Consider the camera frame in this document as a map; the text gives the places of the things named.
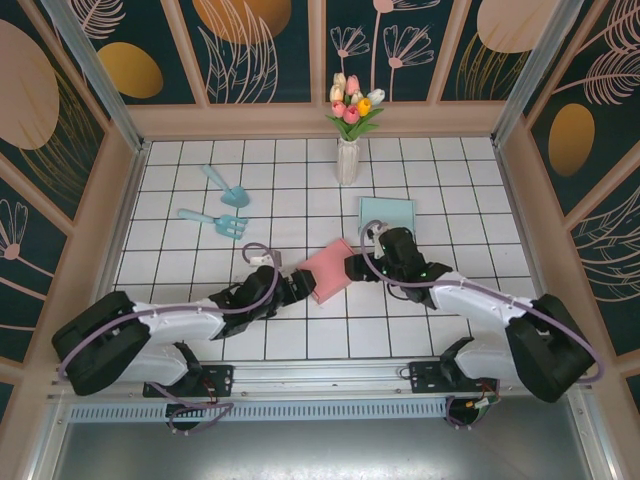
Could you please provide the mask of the light blue paper box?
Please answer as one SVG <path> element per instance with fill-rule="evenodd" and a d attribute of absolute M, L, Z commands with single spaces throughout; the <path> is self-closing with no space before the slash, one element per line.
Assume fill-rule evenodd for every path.
<path fill-rule="evenodd" d="M 414 234 L 415 202 L 405 199 L 361 197 L 358 218 L 358 230 L 372 220 L 379 220 L 390 228 L 404 227 Z"/>

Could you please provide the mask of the aluminium table side rail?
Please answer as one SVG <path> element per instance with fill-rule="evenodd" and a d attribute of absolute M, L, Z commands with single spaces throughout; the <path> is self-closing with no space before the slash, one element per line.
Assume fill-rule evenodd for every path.
<path fill-rule="evenodd" d="M 528 137 L 510 138 L 497 149 L 508 196 L 515 207 L 516 224 L 523 235 L 524 253 L 538 294 L 550 293 L 571 306 L 565 274 L 567 238 L 550 180 Z"/>
<path fill-rule="evenodd" d="M 125 244 L 130 218 L 135 207 L 138 188 L 144 175 L 150 148 L 151 143 L 144 140 L 141 147 L 132 156 L 123 190 L 120 194 L 117 208 L 114 211 L 113 220 L 110 223 L 108 242 L 104 247 L 101 263 L 88 298 L 88 306 L 92 306 L 109 293 L 114 285 L 117 269 L 120 265 L 120 255 Z"/>

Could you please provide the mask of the aluminium mounting rail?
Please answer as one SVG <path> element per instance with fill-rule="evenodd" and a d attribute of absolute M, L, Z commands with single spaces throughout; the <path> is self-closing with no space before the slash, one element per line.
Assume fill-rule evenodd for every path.
<path fill-rule="evenodd" d="M 163 386 L 172 386 L 188 373 L 198 374 L 203 365 L 232 365 L 234 383 L 231 396 L 267 397 L 311 395 L 318 398 L 346 395 L 393 394 L 412 392 L 409 381 L 411 362 L 437 360 L 434 357 L 421 359 L 356 359 L 356 360 L 300 360 L 300 361 L 240 361 L 235 363 L 201 362 L 193 360 L 181 369 L 176 360 L 151 362 L 148 370 L 135 365 L 133 372 L 126 374 L 119 365 L 105 369 L 89 369 L 76 375 L 69 366 L 60 365 L 57 374 L 61 382 L 69 383 L 76 395 L 88 396 L 100 392 L 112 392 L 117 387 L 141 385 L 146 398 L 173 396 Z M 514 380 L 500 380 L 495 374 L 482 378 L 493 378 L 499 384 L 510 387 Z"/>

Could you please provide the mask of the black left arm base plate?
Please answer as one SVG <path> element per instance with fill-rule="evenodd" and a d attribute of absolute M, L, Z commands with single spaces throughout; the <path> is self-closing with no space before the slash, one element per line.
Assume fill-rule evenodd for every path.
<path fill-rule="evenodd" d="M 188 373 L 172 386 L 163 386 L 171 395 L 179 398 L 229 397 L 234 383 L 232 365 L 203 365 L 198 374 Z"/>

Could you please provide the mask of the aluminium frame post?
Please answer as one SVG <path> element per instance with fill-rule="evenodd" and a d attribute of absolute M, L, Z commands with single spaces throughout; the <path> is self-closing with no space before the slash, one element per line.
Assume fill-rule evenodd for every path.
<path fill-rule="evenodd" d="M 96 50 L 82 31 L 66 0 L 40 0 L 52 23 L 68 45 L 73 57 L 83 68 L 89 83 L 94 87 L 111 119 L 124 137 L 127 145 L 136 153 L 143 147 L 143 137 L 129 115 L 121 95 L 115 88 Z"/>
<path fill-rule="evenodd" d="M 511 134 L 526 104 L 575 23 L 583 3 L 584 0 L 559 0 L 554 7 L 491 133 L 492 145 L 496 150 L 503 146 Z"/>

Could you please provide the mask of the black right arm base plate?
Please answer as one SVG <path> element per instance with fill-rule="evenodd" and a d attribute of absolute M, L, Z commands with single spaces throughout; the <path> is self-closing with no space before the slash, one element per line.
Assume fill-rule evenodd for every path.
<path fill-rule="evenodd" d="M 413 393 L 480 394 L 484 387 L 490 390 L 498 387 L 496 379 L 469 378 L 454 362 L 442 360 L 411 362 L 409 381 Z"/>

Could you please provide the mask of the light blue toy garden fork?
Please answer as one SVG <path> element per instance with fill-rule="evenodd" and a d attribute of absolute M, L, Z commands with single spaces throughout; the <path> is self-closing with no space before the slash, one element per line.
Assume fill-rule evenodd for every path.
<path fill-rule="evenodd" d="M 227 214 L 220 217 L 212 217 L 188 209 L 179 209 L 177 211 L 177 215 L 181 219 L 213 225 L 217 234 L 234 240 L 240 240 L 243 237 L 248 225 L 248 220 L 246 218 Z"/>

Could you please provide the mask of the artificial tulip bouquet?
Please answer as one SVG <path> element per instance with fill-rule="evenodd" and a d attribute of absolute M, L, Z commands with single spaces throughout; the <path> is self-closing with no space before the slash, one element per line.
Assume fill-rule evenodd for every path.
<path fill-rule="evenodd" d="M 331 113 L 327 118 L 343 141 L 354 142 L 378 128 L 374 119 L 383 112 L 381 104 L 385 99 L 386 92 L 382 89 L 365 94 L 356 75 L 335 73 L 329 91 Z"/>

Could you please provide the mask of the grey metal sheet panel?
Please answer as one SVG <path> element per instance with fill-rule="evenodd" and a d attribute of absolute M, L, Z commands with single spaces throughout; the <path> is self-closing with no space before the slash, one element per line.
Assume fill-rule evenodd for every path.
<path fill-rule="evenodd" d="M 536 438 L 444 421 L 76 424 L 54 480 L 592 480 L 572 432 Z"/>

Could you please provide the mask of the white ribbed vase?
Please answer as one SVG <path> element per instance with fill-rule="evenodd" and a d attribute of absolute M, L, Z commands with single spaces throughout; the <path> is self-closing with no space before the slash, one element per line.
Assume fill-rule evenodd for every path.
<path fill-rule="evenodd" d="M 357 177 L 360 147 L 356 141 L 338 139 L 337 179 L 342 186 L 350 186 Z"/>

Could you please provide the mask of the light blue toy shovel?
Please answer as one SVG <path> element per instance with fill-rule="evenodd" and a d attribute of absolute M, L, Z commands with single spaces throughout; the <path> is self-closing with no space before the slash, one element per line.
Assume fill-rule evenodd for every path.
<path fill-rule="evenodd" d="M 243 187 L 240 185 L 230 187 L 211 165 L 203 165 L 201 169 L 205 176 L 222 190 L 220 201 L 223 204 L 237 209 L 250 204 L 250 197 Z"/>

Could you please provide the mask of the pink paper box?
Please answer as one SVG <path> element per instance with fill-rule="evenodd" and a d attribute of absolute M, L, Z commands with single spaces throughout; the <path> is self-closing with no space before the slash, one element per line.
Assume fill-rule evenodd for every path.
<path fill-rule="evenodd" d="M 340 238 L 299 265 L 301 270 L 308 270 L 313 274 L 316 286 L 312 291 L 312 297 L 318 305 L 325 303 L 352 283 L 345 273 L 345 260 L 353 254 L 351 247 Z"/>

